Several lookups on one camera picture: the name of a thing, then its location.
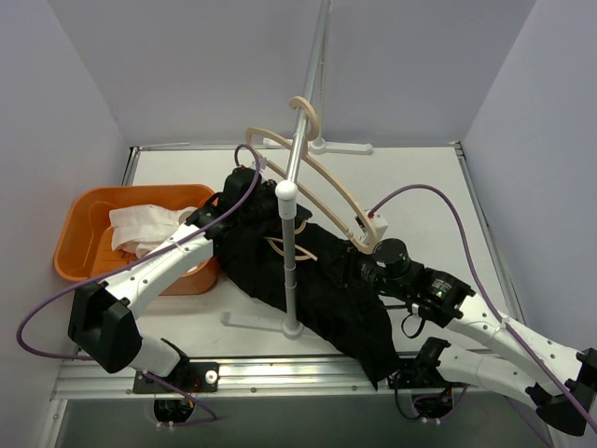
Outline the aluminium mounting rail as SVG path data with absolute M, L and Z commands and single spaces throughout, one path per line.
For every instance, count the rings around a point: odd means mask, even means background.
M 373 387 L 358 363 L 348 357 L 220 358 L 217 390 L 200 398 L 262 398 L 388 395 L 385 381 Z M 175 393 L 141 394 L 133 390 L 133 370 L 109 374 L 89 361 L 62 364 L 54 399 L 176 399 Z

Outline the black garment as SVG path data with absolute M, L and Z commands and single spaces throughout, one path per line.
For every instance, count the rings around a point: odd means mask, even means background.
M 400 358 L 390 317 L 374 288 L 350 273 L 350 243 L 311 223 L 300 207 L 299 246 L 313 257 L 297 264 L 297 317 L 306 328 L 356 359 L 373 385 L 395 373 Z M 241 291 L 281 311 L 285 306 L 284 260 L 268 243 L 280 237 L 278 224 L 240 223 L 215 239 L 220 268 Z

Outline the silver clothes rack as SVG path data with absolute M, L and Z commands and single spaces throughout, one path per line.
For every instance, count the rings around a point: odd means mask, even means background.
M 282 180 L 276 187 L 278 211 L 282 224 L 282 256 L 284 259 L 285 276 L 285 316 L 282 318 L 257 317 L 225 312 L 220 321 L 226 327 L 268 330 L 282 333 L 288 339 L 297 339 L 304 330 L 304 326 L 297 317 L 297 260 L 296 260 L 296 231 L 297 197 L 301 193 L 309 199 L 324 215 L 349 239 L 355 248 L 369 254 L 375 245 L 366 245 L 356 236 L 331 208 L 318 200 L 313 193 L 299 183 L 299 167 L 305 161 L 321 177 L 323 177 L 340 196 L 350 205 L 356 216 L 363 213 L 355 197 L 341 182 L 332 175 L 318 161 L 308 154 L 308 147 L 312 141 L 322 137 L 321 107 L 324 105 L 324 78 L 326 63 L 326 47 L 328 24 L 332 3 L 321 3 L 316 29 L 312 42 L 310 60 L 305 77 L 303 93 L 290 100 L 290 107 L 298 111 L 292 140 L 287 143 L 277 133 L 262 128 L 249 128 L 245 133 L 245 141 L 251 143 L 255 135 L 268 137 L 290 151 L 287 165 L 284 169 L 275 164 L 270 168 Z

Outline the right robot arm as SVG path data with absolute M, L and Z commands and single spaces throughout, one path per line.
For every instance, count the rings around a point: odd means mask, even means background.
M 496 310 L 468 284 L 410 258 L 399 239 L 383 240 L 369 254 L 348 252 L 348 271 L 374 291 L 402 301 L 424 323 L 458 333 L 489 349 L 481 355 L 428 338 L 413 361 L 425 385 L 439 381 L 480 387 L 535 411 L 548 426 L 580 437 L 595 427 L 596 351 L 556 343 Z

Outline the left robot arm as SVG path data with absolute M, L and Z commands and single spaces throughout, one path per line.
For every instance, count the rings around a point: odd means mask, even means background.
M 149 371 L 167 391 L 188 378 L 188 357 L 173 343 L 142 334 L 138 318 L 165 289 L 204 262 L 223 259 L 223 249 L 241 246 L 233 237 L 253 222 L 274 219 L 283 229 L 283 297 L 296 284 L 290 225 L 298 212 L 298 186 L 290 180 L 263 181 L 258 171 L 236 168 L 222 191 L 194 209 L 144 257 L 75 290 L 67 334 L 106 372 Z

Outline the orange plastic basket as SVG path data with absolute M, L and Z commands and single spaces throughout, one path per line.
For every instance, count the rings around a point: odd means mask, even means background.
M 72 205 L 62 230 L 54 268 L 59 276 L 79 282 L 136 260 L 134 254 L 111 248 L 109 212 L 135 205 L 169 210 L 200 207 L 214 191 L 201 184 L 126 186 L 92 189 Z

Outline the white pleated skirt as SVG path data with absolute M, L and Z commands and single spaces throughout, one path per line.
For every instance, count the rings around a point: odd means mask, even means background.
M 173 211 L 155 204 L 113 209 L 109 212 L 113 230 L 111 249 L 133 254 L 139 259 L 169 241 L 196 210 L 190 206 Z

